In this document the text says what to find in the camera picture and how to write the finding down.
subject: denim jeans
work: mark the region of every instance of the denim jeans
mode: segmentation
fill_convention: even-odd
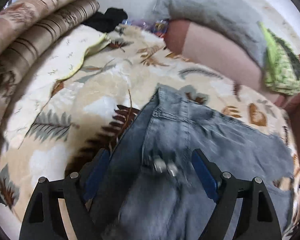
[[[98,233],[116,240],[197,240],[215,207],[191,164],[197,148],[237,179],[262,178],[284,230],[291,192],[273,180],[291,176],[293,161],[282,140],[161,86],[114,150],[90,209]],[[155,156],[173,161],[177,176],[154,172]],[[234,235],[241,203],[238,199],[225,239]]]

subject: metal screw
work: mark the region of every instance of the metal screw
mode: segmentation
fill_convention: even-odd
[[[46,177],[40,177],[39,179],[38,179],[38,182],[39,183],[44,183],[45,181],[46,181]]]
[[[154,169],[158,172],[158,173],[163,173],[164,171],[167,170],[167,166],[166,163],[163,161],[163,159],[161,159],[160,157],[156,158],[153,161],[153,166]]]
[[[178,168],[174,163],[168,163],[167,169],[169,174],[173,177],[175,177],[178,174]]]
[[[256,183],[261,183],[262,182],[262,179],[260,179],[259,177],[255,177],[254,178],[254,181],[256,182]]]
[[[229,179],[229,178],[231,178],[231,174],[229,173],[229,172],[224,172],[224,173],[222,173],[222,176],[224,177],[224,178],[226,178],[226,179]]]
[[[79,176],[79,173],[77,173],[77,172],[72,172],[71,174],[70,174],[70,178],[71,179],[75,179],[75,178],[77,178]]]

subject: black cloth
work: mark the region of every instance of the black cloth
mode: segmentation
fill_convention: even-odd
[[[128,19],[127,13],[123,9],[108,8],[105,14],[96,12],[82,24],[94,28],[103,33],[112,32],[119,23]]]

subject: gray fabric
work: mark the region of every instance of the gray fabric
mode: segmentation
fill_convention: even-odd
[[[197,240],[215,204],[191,165],[196,148],[238,179],[261,177],[284,230],[292,209],[291,192],[272,183],[293,172],[282,140],[162,86],[123,135],[93,201],[90,215],[103,239]],[[158,175],[149,168],[158,155],[175,162],[178,176]],[[234,235],[241,203],[237,201],[225,239]]]
[[[222,33],[265,66],[266,40],[259,28],[261,16],[242,0],[158,0],[156,19],[189,19]]]

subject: green patterned cloth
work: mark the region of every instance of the green patterned cloth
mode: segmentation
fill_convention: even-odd
[[[262,23],[260,27],[267,41],[266,86],[286,95],[300,93],[299,57],[286,41],[266,29]]]

